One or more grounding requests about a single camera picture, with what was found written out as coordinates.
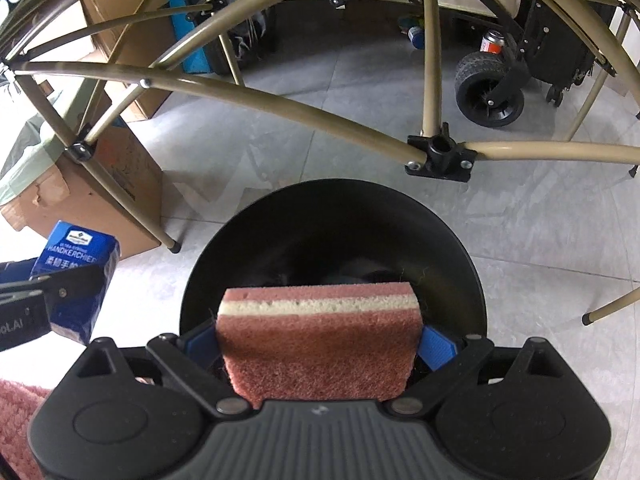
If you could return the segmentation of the black round trash bin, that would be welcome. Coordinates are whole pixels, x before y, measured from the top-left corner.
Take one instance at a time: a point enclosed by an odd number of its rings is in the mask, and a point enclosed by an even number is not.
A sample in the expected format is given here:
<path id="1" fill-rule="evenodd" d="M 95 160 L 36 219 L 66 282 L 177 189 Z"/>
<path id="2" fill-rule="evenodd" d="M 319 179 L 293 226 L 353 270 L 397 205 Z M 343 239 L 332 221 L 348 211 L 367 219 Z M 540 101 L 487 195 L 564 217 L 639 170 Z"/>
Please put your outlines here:
<path id="1" fill-rule="evenodd" d="M 480 277 L 454 231 L 414 198 L 349 179 L 300 182 L 256 200 L 209 241 L 184 291 L 183 333 L 230 288 L 406 282 L 422 318 L 485 335 Z"/>

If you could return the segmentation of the blue bottle under table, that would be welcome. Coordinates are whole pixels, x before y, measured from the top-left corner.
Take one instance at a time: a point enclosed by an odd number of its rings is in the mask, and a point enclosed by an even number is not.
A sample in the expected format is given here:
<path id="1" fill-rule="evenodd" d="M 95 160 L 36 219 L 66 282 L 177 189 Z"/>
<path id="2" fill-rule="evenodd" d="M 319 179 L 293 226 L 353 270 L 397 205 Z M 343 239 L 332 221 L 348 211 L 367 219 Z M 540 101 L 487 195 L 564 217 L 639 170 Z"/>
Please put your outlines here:
<path id="1" fill-rule="evenodd" d="M 408 29 L 407 32 L 408 39 L 410 44 L 415 49 L 424 50 L 425 49 L 425 34 L 424 29 L 421 26 L 412 26 Z"/>

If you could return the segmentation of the tan folding camping table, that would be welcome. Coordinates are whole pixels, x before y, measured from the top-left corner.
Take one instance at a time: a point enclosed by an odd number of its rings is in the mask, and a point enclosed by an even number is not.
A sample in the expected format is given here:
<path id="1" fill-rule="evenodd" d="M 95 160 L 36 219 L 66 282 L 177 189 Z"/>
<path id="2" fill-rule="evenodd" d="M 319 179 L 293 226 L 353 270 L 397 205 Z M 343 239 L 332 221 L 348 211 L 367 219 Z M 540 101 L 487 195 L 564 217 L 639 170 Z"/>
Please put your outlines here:
<path id="1" fill-rule="evenodd" d="M 389 8 L 336 12 L 316 0 L 278 12 L 277 53 L 245 77 L 254 88 L 405 139 L 422 108 L 422 58 Z M 381 156 L 325 133 L 223 102 L 175 94 L 134 133 L 164 173 L 162 219 L 182 252 L 157 248 L 123 262 L 98 328 L 112 337 L 173 330 L 186 276 L 234 214 L 285 186 L 370 180 L 436 211 L 460 236 L 489 311 L 522 302 L 579 318 L 639 283 L 639 182 L 620 165 L 482 162 L 467 184 L 415 179 Z"/>

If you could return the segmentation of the red soda can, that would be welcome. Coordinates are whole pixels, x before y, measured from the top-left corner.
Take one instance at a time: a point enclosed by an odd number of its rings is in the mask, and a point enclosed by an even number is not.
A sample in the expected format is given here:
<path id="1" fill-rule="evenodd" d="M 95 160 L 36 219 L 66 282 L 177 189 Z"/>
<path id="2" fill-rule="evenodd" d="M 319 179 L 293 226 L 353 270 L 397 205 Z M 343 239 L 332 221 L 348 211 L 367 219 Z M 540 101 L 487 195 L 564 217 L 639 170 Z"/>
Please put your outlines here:
<path id="1" fill-rule="evenodd" d="M 480 43 L 480 52 L 498 55 L 504 47 L 504 37 L 498 30 L 488 30 Z"/>

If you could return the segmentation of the blue tissue pack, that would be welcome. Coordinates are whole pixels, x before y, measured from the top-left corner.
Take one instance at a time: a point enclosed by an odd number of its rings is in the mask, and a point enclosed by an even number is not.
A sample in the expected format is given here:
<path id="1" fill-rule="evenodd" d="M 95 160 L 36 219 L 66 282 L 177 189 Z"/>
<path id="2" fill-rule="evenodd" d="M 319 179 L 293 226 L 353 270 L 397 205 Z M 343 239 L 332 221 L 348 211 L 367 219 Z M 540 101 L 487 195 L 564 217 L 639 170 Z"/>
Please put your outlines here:
<path id="1" fill-rule="evenodd" d="M 85 346 L 90 342 L 119 253 L 110 234 L 64 221 L 54 226 L 30 276 L 49 279 L 55 333 Z"/>

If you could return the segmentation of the red scouring sponge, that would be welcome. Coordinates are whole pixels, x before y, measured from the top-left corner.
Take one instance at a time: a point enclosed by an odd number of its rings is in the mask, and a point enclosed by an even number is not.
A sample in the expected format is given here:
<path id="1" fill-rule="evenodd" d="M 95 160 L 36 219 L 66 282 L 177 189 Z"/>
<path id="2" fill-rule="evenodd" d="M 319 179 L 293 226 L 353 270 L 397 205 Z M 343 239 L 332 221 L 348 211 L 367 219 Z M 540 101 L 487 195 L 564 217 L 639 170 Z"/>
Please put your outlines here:
<path id="1" fill-rule="evenodd" d="M 396 398 L 422 330 L 408 283 L 232 288 L 215 321 L 231 385 L 254 408 Z"/>

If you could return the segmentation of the black wheeled cart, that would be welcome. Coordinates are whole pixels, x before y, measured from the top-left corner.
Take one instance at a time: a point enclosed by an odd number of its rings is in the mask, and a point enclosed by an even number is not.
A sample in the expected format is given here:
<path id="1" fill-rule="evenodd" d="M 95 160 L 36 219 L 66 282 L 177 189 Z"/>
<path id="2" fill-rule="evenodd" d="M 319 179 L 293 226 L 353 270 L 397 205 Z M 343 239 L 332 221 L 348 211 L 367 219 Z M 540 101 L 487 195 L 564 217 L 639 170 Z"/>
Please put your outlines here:
<path id="1" fill-rule="evenodd" d="M 460 112 L 474 124 L 500 128 L 524 110 L 523 88 L 532 79 L 550 84 L 546 100 L 559 106 L 563 92 L 579 86 L 596 55 L 542 0 L 525 0 L 523 31 L 502 33 L 500 51 L 465 55 L 454 77 Z"/>

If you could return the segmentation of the pink fluffy rug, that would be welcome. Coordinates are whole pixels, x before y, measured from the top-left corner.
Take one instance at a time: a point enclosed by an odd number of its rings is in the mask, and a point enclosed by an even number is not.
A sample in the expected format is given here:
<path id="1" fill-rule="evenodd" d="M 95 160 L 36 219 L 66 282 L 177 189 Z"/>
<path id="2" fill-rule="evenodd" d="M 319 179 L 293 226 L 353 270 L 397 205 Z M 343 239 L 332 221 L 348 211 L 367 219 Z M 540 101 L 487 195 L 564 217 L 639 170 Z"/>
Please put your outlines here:
<path id="1" fill-rule="evenodd" d="M 41 480 L 43 475 L 30 452 L 27 430 L 35 412 L 50 391 L 18 382 L 1 381 L 1 454 L 21 479 Z"/>

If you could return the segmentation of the brown cardboard box with bag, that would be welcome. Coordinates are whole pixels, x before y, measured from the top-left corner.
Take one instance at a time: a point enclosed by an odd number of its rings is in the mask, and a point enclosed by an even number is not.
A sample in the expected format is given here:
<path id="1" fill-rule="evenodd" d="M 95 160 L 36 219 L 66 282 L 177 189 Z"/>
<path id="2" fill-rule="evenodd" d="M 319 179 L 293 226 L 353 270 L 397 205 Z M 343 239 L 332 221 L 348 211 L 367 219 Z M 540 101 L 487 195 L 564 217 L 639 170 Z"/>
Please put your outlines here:
<path id="1" fill-rule="evenodd" d="M 102 133 L 93 159 L 157 221 L 163 171 L 122 119 Z M 14 84 L 1 92 L 1 215 L 14 230 L 46 237 L 60 222 L 113 235 L 128 258 L 160 242 L 73 162 L 31 102 Z"/>

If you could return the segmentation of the blue bag under table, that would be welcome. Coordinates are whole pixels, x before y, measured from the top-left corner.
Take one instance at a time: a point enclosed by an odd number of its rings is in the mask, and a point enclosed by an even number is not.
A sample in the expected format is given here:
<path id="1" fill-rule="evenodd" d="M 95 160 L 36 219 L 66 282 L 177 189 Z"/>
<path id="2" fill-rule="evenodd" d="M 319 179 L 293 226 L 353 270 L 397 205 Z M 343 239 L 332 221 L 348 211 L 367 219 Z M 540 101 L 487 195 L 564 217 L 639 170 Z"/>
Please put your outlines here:
<path id="1" fill-rule="evenodd" d="M 168 6 L 171 9 L 178 9 L 183 6 L 195 6 L 197 3 L 202 2 L 203 0 L 168 0 Z M 174 28 L 174 34 L 177 40 L 182 39 L 188 32 L 192 32 L 198 24 L 196 19 L 199 18 L 201 14 L 202 11 L 189 11 L 171 15 L 171 25 Z M 201 48 L 190 54 L 182 62 L 182 70 L 189 74 L 213 73 L 207 51 Z"/>

